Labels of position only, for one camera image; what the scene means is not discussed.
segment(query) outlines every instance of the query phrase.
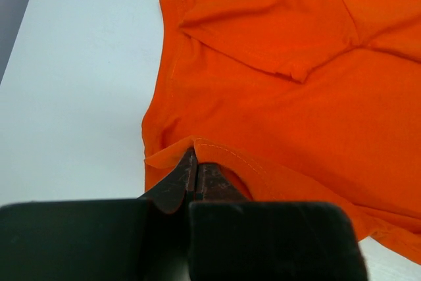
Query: orange fabric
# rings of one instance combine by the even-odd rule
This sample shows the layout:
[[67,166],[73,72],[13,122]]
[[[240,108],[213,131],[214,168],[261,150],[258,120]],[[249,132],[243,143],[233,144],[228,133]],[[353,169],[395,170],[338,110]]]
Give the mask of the orange fabric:
[[161,0],[146,189],[194,146],[259,201],[342,207],[421,263],[421,0]]

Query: stitching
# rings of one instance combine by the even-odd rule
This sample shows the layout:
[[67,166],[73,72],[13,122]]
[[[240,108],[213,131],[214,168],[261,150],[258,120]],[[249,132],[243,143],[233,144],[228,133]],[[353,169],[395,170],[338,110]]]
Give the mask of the stitching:
[[[167,13],[167,14],[176,14],[177,15],[177,17],[179,18],[179,17],[181,17],[181,15],[182,15],[182,10],[180,10],[180,4],[179,4],[179,2],[178,2],[178,0],[174,0],[174,3],[175,3],[175,6],[176,6],[176,13],[173,13],[172,11],[171,12],[169,12],[169,13]],[[164,22],[164,38],[163,38],[163,47],[162,47],[162,49],[164,49],[164,45],[165,45],[165,40],[166,40],[166,37],[167,37],[167,35],[166,35],[166,33],[165,33],[165,28],[166,28],[166,21],[164,20],[163,21]],[[175,56],[175,58],[174,58],[174,64],[173,64],[173,66],[172,66],[172,70],[171,70],[171,73],[170,73],[170,77],[168,78],[166,78],[166,80],[165,80],[165,82],[164,82],[164,85],[165,85],[165,87],[167,87],[168,86],[168,89],[165,89],[164,88],[164,91],[162,92],[163,93],[163,97],[164,97],[164,105],[163,105],[163,111],[161,112],[164,116],[160,116],[158,119],[157,119],[157,122],[158,122],[158,125],[159,126],[164,126],[164,122],[165,122],[165,120],[166,119],[168,119],[168,115],[166,115],[167,114],[167,112],[169,111],[169,109],[171,109],[172,108],[172,106],[173,106],[173,104],[172,104],[172,100],[174,99],[173,98],[173,89],[172,89],[172,86],[173,86],[173,79],[172,79],[172,77],[173,77],[173,74],[174,74],[174,70],[175,70],[175,68],[177,67],[177,64],[178,64],[178,60],[180,59],[180,56],[181,56],[181,54],[182,54],[182,51],[183,51],[183,48],[184,48],[184,42],[182,41],[182,44],[181,44],[181,46],[179,47],[179,49],[178,49],[178,52],[176,53],[176,56]],[[160,74],[161,74],[161,64],[159,65],[159,74],[158,74],[158,76],[160,76]],[[152,104],[155,104],[156,103],[156,96],[155,96],[155,94],[154,94],[154,96],[153,96],[153,98],[152,98],[152,101],[151,101],[151,105]]]
[[[174,0],[174,1],[176,3],[177,10],[180,10],[178,0]],[[178,13],[178,18],[181,18],[183,12],[185,11],[185,8],[186,8],[186,4],[184,3],[184,0],[182,0],[182,9],[181,9],[180,13]],[[180,57],[182,55],[183,48],[184,48],[184,40],[181,38],[181,46],[180,46],[180,49],[178,51],[177,57],[174,61],[174,66],[172,67],[172,71],[171,71],[171,74],[170,74],[170,83],[169,83],[168,89],[170,90],[171,98],[168,101],[167,109],[171,109],[172,105],[173,105],[173,102],[174,102],[174,73],[175,73],[176,68],[178,66],[178,61],[180,60]]]
[[[215,147],[215,148],[218,148],[218,149],[222,149],[223,151],[226,151],[226,152],[228,152],[229,154],[231,154],[231,155],[233,155],[234,157],[236,157],[236,158],[238,158],[240,161],[242,161],[243,163],[245,163],[248,167],[250,167],[254,172],[256,172],[256,174],[259,176],[259,178],[260,178],[260,180],[261,180],[261,182],[262,182],[262,184],[266,187],[266,192],[268,192],[269,193],[269,195],[270,195],[270,197],[272,198],[272,199],[276,199],[275,198],[275,196],[272,194],[272,191],[271,190],[269,190],[269,187],[266,185],[266,182],[264,181],[264,178],[262,177],[262,175],[261,175],[261,173],[259,172],[259,171],[257,171],[256,169],[254,169],[253,168],[253,166],[251,166],[247,161],[245,161],[243,158],[241,158],[240,156],[238,156],[237,154],[235,154],[235,153],[233,153],[232,151],[230,151],[229,149],[226,149],[226,148],[223,148],[223,147],[220,147],[220,146],[216,146],[216,145],[211,145],[211,144],[199,144],[199,146],[209,146],[209,147]],[[263,168],[259,165],[259,164],[257,164],[255,161],[253,161],[264,173],[266,173],[264,170],[263,170]]]

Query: gray background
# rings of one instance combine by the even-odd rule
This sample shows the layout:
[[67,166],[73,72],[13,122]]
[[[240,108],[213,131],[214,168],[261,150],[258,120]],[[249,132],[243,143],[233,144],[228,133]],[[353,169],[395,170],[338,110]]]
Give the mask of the gray background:
[[0,0],[0,82],[27,4],[28,0]]

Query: seam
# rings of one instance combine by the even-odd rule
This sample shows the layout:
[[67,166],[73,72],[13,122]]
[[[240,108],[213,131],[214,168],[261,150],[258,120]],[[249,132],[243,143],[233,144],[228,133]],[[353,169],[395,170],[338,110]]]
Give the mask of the seam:
[[[235,154],[235,153],[233,153],[232,151],[230,151],[229,149],[226,149],[226,148],[223,148],[223,147],[220,147],[220,146],[216,146],[216,145],[211,145],[211,144],[198,144],[199,146],[209,146],[209,147],[215,147],[215,148],[218,148],[218,149],[222,149],[223,151],[226,151],[226,152],[228,152],[229,154],[231,154],[231,155],[233,155],[234,157],[236,157],[237,159],[239,159],[240,161],[242,161],[243,163],[245,163],[249,168],[251,168],[258,176],[259,176],[259,178],[260,178],[260,180],[261,180],[261,182],[262,182],[262,184],[264,185],[264,187],[266,188],[266,192],[268,192],[269,193],[269,195],[270,195],[270,197],[273,199],[273,200],[275,200],[276,198],[275,198],[275,196],[273,195],[273,193],[272,193],[272,191],[270,191],[269,190],[269,187],[266,185],[266,182],[264,181],[264,178],[262,177],[262,174],[259,172],[259,171],[257,171],[255,168],[253,168],[253,166],[251,166],[246,160],[244,160],[243,158],[241,158],[239,155],[237,155],[237,154]],[[264,173],[266,173],[264,170],[263,170],[263,168],[259,165],[259,164],[257,164],[255,161],[253,161]]]
[[347,4],[346,4],[345,0],[341,0],[341,1],[342,1],[343,6],[345,7],[345,10],[347,11],[347,13],[348,13],[348,15],[349,15],[349,18],[351,19],[351,21],[352,21],[352,23],[353,23],[354,30],[355,30],[355,33],[356,33],[356,35],[357,35],[358,45],[360,45],[360,44],[361,44],[360,34],[358,33],[358,30],[357,30],[357,24],[355,23],[354,17],[353,17],[353,15],[351,14],[351,11],[349,10],[349,7],[347,6]]
[[[167,21],[165,20],[165,11],[167,14],[175,14],[177,16],[177,19],[179,20],[179,18],[182,16],[182,9],[180,8],[180,4],[178,0],[174,0],[174,4],[175,4],[175,8],[176,10],[173,11],[173,9],[171,9],[170,11],[167,11],[168,7],[162,7],[162,18],[163,20],[163,26],[164,26],[164,37],[162,39],[162,54],[164,53],[165,50],[165,43],[166,43],[166,38],[168,37],[167,33],[166,33],[166,28],[172,28],[172,25],[167,25]],[[180,34],[176,34],[176,42],[179,42],[180,38]],[[162,111],[160,111],[159,116],[156,119],[156,126],[164,126],[166,120],[168,120],[168,111],[171,109],[171,107],[173,106],[172,104],[172,76],[174,73],[174,69],[177,67],[178,64],[178,60],[180,59],[180,56],[182,54],[183,51],[183,44],[184,42],[182,41],[181,45],[179,47],[177,47],[177,52],[175,53],[175,57],[174,57],[174,62],[172,63],[172,66],[170,65],[168,68],[168,72],[165,69],[161,69],[162,67],[162,59],[165,58],[165,56],[163,55],[161,57],[161,62],[159,65],[159,71],[158,71],[158,78],[160,75],[164,74],[164,82],[162,83],[164,86],[162,87],[162,92],[160,93],[160,95],[162,95],[163,98],[163,105],[162,105]],[[153,95],[153,98],[151,100],[151,104],[146,112],[149,112],[149,110],[151,109],[152,106],[156,107],[157,106],[157,98],[158,95],[156,94],[158,90],[155,90],[155,93]],[[160,136],[160,132],[158,132],[157,138],[161,138],[162,136]]]
[[[177,10],[178,11],[180,11],[179,13],[178,13],[178,18],[181,18],[182,17],[182,15],[183,15],[183,13],[184,13],[184,11],[186,10],[186,3],[184,2],[184,0],[181,0],[182,1],[182,7],[181,7],[181,10],[180,10],[180,6],[179,6],[179,3],[178,3],[178,0],[174,0],[175,1],[175,3],[176,3],[176,6],[177,6]],[[172,67],[172,71],[171,71],[171,74],[170,74],[170,83],[169,83],[169,87],[168,87],[168,89],[169,89],[169,91],[170,91],[170,100],[168,101],[168,106],[167,106],[167,110],[168,109],[171,109],[172,108],[172,106],[173,106],[173,104],[174,104],[174,73],[175,73],[175,71],[176,71],[176,68],[177,68],[177,66],[178,66],[178,61],[180,60],[180,57],[181,57],[181,55],[182,55],[182,52],[183,52],[183,50],[184,50],[184,43],[185,43],[185,41],[184,41],[184,39],[182,38],[182,35],[181,34],[179,34],[178,35],[178,38],[180,38],[180,42],[181,42],[181,44],[180,44],[180,48],[179,48],[179,50],[178,50],[178,54],[177,54],[177,57],[176,57],[176,59],[175,59],[175,61],[174,61],[174,65],[173,65],[173,67]]]

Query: white table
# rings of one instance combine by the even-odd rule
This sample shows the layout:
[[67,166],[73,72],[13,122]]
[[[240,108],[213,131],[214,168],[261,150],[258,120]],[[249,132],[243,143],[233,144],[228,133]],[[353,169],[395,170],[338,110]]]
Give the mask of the white table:
[[[30,0],[0,85],[0,205],[142,194],[162,37],[158,0]],[[421,280],[374,240],[361,247],[372,280]]]

